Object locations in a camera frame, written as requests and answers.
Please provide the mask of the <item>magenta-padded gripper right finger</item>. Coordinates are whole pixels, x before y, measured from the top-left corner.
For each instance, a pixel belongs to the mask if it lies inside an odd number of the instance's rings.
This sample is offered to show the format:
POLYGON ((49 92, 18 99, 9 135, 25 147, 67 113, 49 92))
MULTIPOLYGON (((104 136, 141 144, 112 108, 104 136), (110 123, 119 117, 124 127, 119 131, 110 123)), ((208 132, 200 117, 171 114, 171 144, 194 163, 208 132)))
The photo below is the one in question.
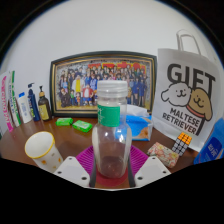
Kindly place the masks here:
POLYGON ((128 180, 131 188, 143 187, 170 175, 170 171, 155 156, 147 156, 132 146, 128 160, 128 180))

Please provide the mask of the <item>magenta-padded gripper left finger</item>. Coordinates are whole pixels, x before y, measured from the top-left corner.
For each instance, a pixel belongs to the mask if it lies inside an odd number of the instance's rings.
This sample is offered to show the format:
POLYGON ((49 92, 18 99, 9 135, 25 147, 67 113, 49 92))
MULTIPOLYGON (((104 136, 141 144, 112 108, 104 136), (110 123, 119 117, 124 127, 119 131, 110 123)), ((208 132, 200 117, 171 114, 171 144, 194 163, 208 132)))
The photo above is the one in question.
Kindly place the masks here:
POLYGON ((68 156, 54 174, 84 188, 94 187, 96 164, 93 147, 88 147, 76 157, 68 156))

